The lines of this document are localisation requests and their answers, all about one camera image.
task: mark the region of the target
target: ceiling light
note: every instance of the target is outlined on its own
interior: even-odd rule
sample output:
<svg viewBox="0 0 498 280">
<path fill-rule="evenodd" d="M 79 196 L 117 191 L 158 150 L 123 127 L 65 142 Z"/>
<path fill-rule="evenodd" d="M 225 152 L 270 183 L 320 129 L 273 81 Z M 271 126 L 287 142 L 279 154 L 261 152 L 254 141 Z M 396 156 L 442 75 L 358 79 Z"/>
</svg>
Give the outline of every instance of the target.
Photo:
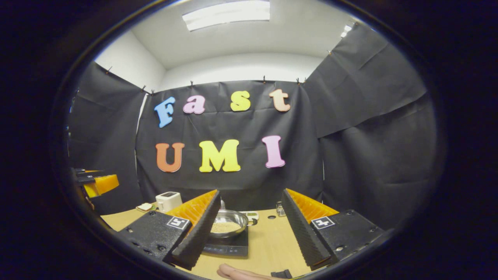
<svg viewBox="0 0 498 280">
<path fill-rule="evenodd" d="M 235 21 L 268 21 L 270 2 L 254 0 L 214 5 L 184 14 L 183 20 L 189 31 Z"/>
</svg>

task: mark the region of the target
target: yellow foam letter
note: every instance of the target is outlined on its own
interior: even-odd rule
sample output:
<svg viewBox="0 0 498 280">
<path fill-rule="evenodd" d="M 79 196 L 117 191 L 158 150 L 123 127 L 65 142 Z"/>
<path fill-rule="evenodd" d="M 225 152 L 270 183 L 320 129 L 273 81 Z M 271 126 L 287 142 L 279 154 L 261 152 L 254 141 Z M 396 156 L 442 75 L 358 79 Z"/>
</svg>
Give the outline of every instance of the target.
<svg viewBox="0 0 498 280">
<path fill-rule="evenodd" d="M 200 172 L 211 172 L 213 168 L 209 165 L 209 161 L 213 164 L 216 171 L 220 171 L 221 164 L 223 171 L 233 172 L 239 171 L 241 166 L 237 163 L 237 146 L 239 141 L 235 139 L 226 140 L 218 152 L 213 141 L 202 141 L 199 146 L 202 148 L 202 165 L 199 168 Z"/>
<path fill-rule="evenodd" d="M 232 111 L 246 111 L 249 107 L 250 100 L 248 91 L 236 91 L 232 93 L 232 103 L 230 103 Z"/>
</svg>

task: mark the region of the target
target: stainless steel pot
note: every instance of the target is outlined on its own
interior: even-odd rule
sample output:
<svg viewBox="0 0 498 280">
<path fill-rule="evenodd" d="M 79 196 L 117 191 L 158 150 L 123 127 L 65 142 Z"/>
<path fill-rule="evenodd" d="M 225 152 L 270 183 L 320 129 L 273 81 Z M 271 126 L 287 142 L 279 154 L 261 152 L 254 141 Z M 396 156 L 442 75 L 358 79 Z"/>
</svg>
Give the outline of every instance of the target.
<svg viewBox="0 0 498 280">
<path fill-rule="evenodd" d="M 218 214 L 216 216 L 216 219 L 214 221 L 215 223 L 227 223 L 227 222 L 234 222 L 238 225 L 240 225 L 241 228 L 230 231 L 230 232 L 223 232 L 223 233 L 209 233 L 210 237 L 214 238 L 226 238 L 226 237 L 232 237 L 235 236 L 241 232 L 243 232 L 246 227 L 248 226 L 255 226 L 257 224 L 256 219 L 252 219 L 252 225 L 249 224 L 249 219 L 247 218 L 246 215 L 233 211 L 233 210 L 220 210 L 218 211 Z"/>
</svg>

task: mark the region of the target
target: rice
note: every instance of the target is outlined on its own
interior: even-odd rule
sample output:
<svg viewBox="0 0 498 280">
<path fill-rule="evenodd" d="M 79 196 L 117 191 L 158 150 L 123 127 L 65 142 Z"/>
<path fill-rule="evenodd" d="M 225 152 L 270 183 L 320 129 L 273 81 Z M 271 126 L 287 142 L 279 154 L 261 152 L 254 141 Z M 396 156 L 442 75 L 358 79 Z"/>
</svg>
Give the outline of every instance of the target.
<svg viewBox="0 0 498 280">
<path fill-rule="evenodd" d="M 213 227 L 211 228 L 211 232 L 212 233 L 225 233 L 225 232 L 238 230 L 239 228 L 241 228 L 241 226 L 237 223 L 234 223 L 234 222 L 214 223 Z"/>
</svg>

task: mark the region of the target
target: table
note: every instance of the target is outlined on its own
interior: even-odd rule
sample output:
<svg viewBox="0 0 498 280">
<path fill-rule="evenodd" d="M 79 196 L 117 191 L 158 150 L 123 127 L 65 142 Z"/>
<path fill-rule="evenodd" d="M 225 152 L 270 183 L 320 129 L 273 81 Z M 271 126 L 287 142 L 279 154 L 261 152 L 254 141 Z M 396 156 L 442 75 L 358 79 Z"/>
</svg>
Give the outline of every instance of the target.
<svg viewBox="0 0 498 280">
<path fill-rule="evenodd" d="M 177 267 L 197 276 L 226 280 L 216 270 L 222 263 L 234 268 L 268 275 L 288 269 L 293 277 L 310 273 L 287 217 L 279 217 L 275 209 L 259 210 L 257 225 L 249 227 L 249 254 L 247 257 L 229 257 L 203 252 L 192 271 Z M 114 230 L 120 231 L 144 213 L 132 209 L 125 212 L 103 215 L 102 219 Z"/>
</svg>

